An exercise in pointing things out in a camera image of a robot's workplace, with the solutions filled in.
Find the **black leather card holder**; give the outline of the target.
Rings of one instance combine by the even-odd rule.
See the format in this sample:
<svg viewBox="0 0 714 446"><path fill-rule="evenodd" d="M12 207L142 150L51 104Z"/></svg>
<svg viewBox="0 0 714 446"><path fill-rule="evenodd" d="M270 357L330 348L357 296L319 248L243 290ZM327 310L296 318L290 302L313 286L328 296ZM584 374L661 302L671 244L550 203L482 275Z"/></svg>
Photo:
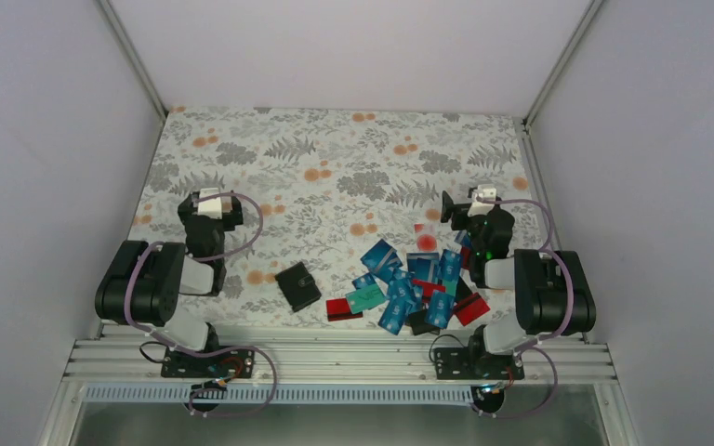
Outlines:
<svg viewBox="0 0 714 446"><path fill-rule="evenodd" d="M317 302L322 294L303 262L297 262L275 275L275 280L293 312Z"/></svg>

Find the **blue VIP card front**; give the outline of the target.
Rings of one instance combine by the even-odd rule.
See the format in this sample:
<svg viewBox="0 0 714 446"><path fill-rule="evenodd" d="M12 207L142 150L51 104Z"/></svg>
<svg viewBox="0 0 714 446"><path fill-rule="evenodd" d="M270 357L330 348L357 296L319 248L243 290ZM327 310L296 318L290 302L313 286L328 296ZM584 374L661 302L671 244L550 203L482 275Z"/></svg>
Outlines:
<svg viewBox="0 0 714 446"><path fill-rule="evenodd" d="M405 299L392 299L378 321L378 326L392 335L398 335L406 318L412 309L412 304Z"/></svg>

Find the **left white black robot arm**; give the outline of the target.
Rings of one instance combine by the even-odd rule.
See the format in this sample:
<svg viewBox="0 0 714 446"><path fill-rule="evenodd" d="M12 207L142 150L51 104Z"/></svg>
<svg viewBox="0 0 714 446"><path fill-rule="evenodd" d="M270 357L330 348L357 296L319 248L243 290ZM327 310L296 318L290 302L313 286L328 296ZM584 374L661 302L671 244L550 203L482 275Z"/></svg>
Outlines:
<svg viewBox="0 0 714 446"><path fill-rule="evenodd" d="M244 224L236 196L227 202L217 188L193 192L178 206L182 243L122 242L95 293L104 321L141 330L171 349L185 350L184 362L200 376L221 364L214 327L179 304L182 295L216 296L223 288L225 235Z"/></svg>

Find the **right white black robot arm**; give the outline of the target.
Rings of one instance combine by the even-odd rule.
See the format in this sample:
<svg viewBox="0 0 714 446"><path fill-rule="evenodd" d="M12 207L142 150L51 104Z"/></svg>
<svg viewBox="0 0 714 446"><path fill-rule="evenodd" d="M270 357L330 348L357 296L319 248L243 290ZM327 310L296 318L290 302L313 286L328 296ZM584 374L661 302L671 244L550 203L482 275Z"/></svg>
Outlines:
<svg viewBox="0 0 714 446"><path fill-rule="evenodd" d="M511 291L515 298L512 318L478 331L478 346L466 355L469 371L488 378L500 369L502 355L518 356L545 340L593 329L597 309L575 251L552 246L553 219L548 208L535 200L545 221L546 238L533 249L512 249L515 218L506 205L521 199L501 199L496 189L480 186L469 191L470 203L455 203L442 194L441 221L466 237L463 269L478 288Z"/></svg>

